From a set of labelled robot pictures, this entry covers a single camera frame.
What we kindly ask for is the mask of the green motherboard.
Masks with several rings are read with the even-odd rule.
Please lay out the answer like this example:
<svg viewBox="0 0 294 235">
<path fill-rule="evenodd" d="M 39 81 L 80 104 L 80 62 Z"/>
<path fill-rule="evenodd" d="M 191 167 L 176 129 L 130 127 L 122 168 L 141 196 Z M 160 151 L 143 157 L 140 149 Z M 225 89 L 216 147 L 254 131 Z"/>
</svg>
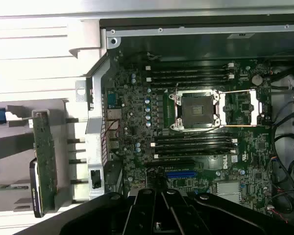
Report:
<svg viewBox="0 0 294 235">
<path fill-rule="evenodd" d="M 120 161 L 122 190 L 129 193 L 139 188 L 172 188 L 196 195 L 216 195 L 217 183 L 239 182 L 240 205 L 260 213 L 269 211 L 270 181 L 266 167 L 271 147 L 271 89 L 273 74 L 268 62 L 261 59 L 160 62 L 155 56 L 146 59 L 112 61 L 115 73 L 103 86 L 106 127 L 102 133 L 105 154 Z M 216 66 L 234 63 L 224 71 L 145 71 L 152 67 Z M 220 127 L 204 132 L 177 132 L 168 126 L 168 95 L 176 83 L 146 82 L 146 77 L 235 75 L 234 79 L 213 83 L 179 83 L 179 90 L 217 90 L 222 92 L 255 89 L 262 102 L 259 125 L 254 127 Z M 254 75 L 263 77 L 260 86 L 252 84 Z M 233 144 L 171 145 L 150 147 L 166 139 L 231 139 Z M 154 159 L 155 153 L 186 153 L 237 150 L 236 154 Z M 196 171 L 194 178 L 168 179 L 166 172 Z"/>
</svg>

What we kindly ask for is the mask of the blue expansion slot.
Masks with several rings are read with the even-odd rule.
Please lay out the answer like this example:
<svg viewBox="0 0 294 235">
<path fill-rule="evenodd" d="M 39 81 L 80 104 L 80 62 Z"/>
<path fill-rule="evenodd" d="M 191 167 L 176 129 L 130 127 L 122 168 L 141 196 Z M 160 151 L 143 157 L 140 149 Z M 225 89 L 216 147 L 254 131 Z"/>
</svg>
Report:
<svg viewBox="0 0 294 235">
<path fill-rule="evenodd" d="M 197 176 L 196 171 L 172 171 L 166 172 L 166 177 L 168 179 L 179 179 L 179 178 L 194 178 Z"/>
</svg>

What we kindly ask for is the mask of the silver socket cover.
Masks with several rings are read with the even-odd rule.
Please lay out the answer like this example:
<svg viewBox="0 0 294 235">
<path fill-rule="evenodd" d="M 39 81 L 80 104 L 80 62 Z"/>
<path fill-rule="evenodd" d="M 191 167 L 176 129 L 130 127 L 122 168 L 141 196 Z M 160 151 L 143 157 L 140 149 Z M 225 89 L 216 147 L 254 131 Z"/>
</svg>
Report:
<svg viewBox="0 0 294 235">
<path fill-rule="evenodd" d="M 216 115 L 220 127 L 254 127 L 260 124 L 262 102 L 255 89 L 216 91 L 214 94 Z"/>
</svg>

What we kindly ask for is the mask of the grey parts rack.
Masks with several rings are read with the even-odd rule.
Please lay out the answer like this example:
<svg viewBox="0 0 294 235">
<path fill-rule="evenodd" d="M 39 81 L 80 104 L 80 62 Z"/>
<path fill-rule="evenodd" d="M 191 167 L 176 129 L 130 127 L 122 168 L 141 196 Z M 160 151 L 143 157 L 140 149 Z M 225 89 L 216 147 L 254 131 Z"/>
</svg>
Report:
<svg viewBox="0 0 294 235">
<path fill-rule="evenodd" d="M 65 102 L 61 99 L 0 102 L 6 123 L 0 124 L 0 212 L 33 211 L 29 164 L 34 159 L 34 136 L 29 120 L 46 111 L 55 146 L 57 194 L 55 209 L 72 202 Z"/>
</svg>

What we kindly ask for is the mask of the dark grey open PC case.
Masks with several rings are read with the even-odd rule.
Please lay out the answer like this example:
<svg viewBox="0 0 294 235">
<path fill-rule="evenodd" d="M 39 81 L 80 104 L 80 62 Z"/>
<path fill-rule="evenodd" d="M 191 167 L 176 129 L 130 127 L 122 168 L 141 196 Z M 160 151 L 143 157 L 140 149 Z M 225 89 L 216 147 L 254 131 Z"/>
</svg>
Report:
<svg viewBox="0 0 294 235">
<path fill-rule="evenodd" d="M 269 211 L 261 213 L 293 226 L 294 235 L 294 25 L 233 25 L 201 26 L 103 24 L 107 53 L 104 64 L 93 75 L 93 96 L 101 97 L 102 109 L 92 107 L 87 126 L 87 142 L 91 150 L 102 149 L 101 161 L 89 166 L 90 190 L 100 185 L 105 193 L 117 192 L 124 197 L 136 195 L 141 189 L 155 191 L 152 235 L 182 235 L 169 212 L 162 193 L 171 188 L 139 188 L 124 193 L 120 161 L 111 160 L 103 151 L 102 133 L 106 127 L 103 107 L 103 86 L 115 73 L 112 61 L 146 59 L 155 56 L 160 62 L 221 61 L 261 59 L 268 62 L 273 74 L 271 89 L 271 147 L 266 174 L 271 186 Z M 182 196 L 195 195 L 179 191 Z"/>
</svg>

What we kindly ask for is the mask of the silver chipset heatsink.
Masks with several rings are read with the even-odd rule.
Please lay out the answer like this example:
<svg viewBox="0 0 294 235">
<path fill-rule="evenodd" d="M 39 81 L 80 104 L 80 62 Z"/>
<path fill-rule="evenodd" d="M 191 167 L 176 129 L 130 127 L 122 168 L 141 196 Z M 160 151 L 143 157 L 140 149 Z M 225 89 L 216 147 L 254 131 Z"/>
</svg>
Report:
<svg viewBox="0 0 294 235">
<path fill-rule="evenodd" d="M 239 204 L 241 201 L 241 192 L 239 182 L 221 182 L 217 183 L 217 196 Z"/>
</svg>

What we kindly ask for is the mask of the CPU socket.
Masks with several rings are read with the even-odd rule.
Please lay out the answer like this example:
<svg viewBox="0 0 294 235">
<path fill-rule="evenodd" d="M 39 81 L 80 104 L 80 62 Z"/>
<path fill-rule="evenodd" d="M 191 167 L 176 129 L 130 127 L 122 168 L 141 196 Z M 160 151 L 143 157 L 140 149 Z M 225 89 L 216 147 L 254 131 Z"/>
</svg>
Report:
<svg viewBox="0 0 294 235">
<path fill-rule="evenodd" d="M 204 132 L 221 127 L 224 99 L 217 90 L 179 90 L 168 95 L 168 126 L 177 132 Z"/>
</svg>

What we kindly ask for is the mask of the black RAM slot white latches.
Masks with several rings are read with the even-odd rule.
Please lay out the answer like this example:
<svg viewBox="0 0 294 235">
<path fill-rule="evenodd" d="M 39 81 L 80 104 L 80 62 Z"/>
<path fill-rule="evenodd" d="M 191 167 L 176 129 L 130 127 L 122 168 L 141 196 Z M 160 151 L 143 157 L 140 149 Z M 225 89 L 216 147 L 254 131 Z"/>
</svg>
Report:
<svg viewBox="0 0 294 235">
<path fill-rule="evenodd" d="M 146 82 L 153 83 L 213 83 L 234 79 L 235 75 L 199 75 L 199 76 L 164 76 L 146 77 Z"/>
<path fill-rule="evenodd" d="M 210 145 L 210 144 L 233 144 L 231 139 L 166 139 L 166 140 L 156 140 L 150 143 L 150 147 L 164 147 L 171 145 Z"/>
<path fill-rule="evenodd" d="M 145 71 L 225 71 L 233 69 L 234 63 L 216 66 L 190 66 L 190 67 L 152 67 L 145 66 Z"/>
<path fill-rule="evenodd" d="M 186 153 L 155 153 L 153 154 L 154 159 L 166 159 L 166 158 L 183 158 L 183 157 L 201 157 L 201 156 L 215 156 L 215 155 L 226 155 L 236 154 L 237 150 L 217 150 L 217 151 L 203 151 L 203 152 L 186 152 Z"/>
</svg>

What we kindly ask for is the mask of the silver coin battery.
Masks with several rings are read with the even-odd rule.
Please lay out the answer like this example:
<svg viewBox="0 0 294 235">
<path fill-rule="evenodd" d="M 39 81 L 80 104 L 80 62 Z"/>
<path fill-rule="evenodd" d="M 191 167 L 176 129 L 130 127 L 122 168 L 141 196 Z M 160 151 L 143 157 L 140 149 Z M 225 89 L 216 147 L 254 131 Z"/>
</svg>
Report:
<svg viewBox="0 0 294 235">
<path fill-rule="evenodd" d="M 263 83 L 263 77 L 260 75 L 254 75 L 251 79 L 252 84 L 255 86 L 260 86 Z"/>
</svg>

